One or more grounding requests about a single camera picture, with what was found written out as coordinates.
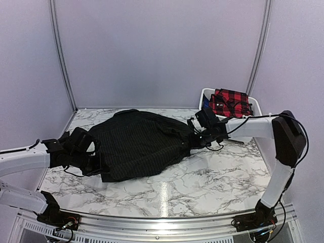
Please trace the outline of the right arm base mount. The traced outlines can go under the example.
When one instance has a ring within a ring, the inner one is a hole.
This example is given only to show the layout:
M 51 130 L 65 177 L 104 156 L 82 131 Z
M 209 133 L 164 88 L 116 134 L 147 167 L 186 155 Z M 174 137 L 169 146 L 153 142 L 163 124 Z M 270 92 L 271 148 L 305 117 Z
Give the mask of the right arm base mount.
M 231 225 L 237 232 L 274 226 L 278 222 L 274 209 L 275 207 L 268 208 L 258 201 L 253 213 L 234 216 Z

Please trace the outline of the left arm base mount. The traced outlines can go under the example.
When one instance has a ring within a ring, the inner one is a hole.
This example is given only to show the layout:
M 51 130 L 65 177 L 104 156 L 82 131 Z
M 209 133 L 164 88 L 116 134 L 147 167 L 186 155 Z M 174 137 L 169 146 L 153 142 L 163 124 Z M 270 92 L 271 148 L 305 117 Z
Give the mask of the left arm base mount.
M 80 215 L 61 211 L 59 206 L 48 205 L 43 213 L 37 215 L 37 220 L 55 226 L 59 230 L 78 230 Z

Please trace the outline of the black pinstriped long sleeve shirt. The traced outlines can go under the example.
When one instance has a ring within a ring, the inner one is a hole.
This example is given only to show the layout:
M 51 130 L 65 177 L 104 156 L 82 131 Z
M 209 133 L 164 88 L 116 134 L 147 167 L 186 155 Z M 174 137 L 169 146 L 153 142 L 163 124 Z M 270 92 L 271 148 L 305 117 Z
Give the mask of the black pinstriped long sleeve shirt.
M 103 182 L 160 174 L 190 156 L 192 129 L 173 118 L 136 109 L 117 112 L 89 129 L 101 146 Z

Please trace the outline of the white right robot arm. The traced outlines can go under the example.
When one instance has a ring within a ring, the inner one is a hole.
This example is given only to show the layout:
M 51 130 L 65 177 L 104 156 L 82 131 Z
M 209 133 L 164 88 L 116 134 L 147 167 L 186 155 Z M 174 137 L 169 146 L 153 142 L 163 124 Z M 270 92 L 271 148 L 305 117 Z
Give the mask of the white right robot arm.
M 270 219 L 273 209 L 289 188 L 297 165 L 305 158 L 309 139 L 304 126 L 291 111 L 260 116 L 228 117 L 219 119 L 210 109 L 202 109 L 187 120 L 192 129 L 193 149 L 208 147 L 212 142 L 225 139 L 265 138 L 275 147 L 276 164 L 267 188 L 251 215 L 251 223 L 261 227 Z

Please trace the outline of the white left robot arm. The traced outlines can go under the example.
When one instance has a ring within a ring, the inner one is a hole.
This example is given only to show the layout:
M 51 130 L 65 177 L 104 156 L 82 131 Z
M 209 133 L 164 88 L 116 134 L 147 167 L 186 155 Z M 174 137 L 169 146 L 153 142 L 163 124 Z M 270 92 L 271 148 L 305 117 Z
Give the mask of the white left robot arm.
M 1 151 L 1 176 L 33 169 L 76 167 L 82 176 L 101 172 L 101 142 L 88 131 L 76 128 L 59 139 L 37 140 L 33 145 Z M 1 182 L 1 205 L 44 215 L 53 225 L 64 221 L 56 200 L 47 192 L 30 191 Z

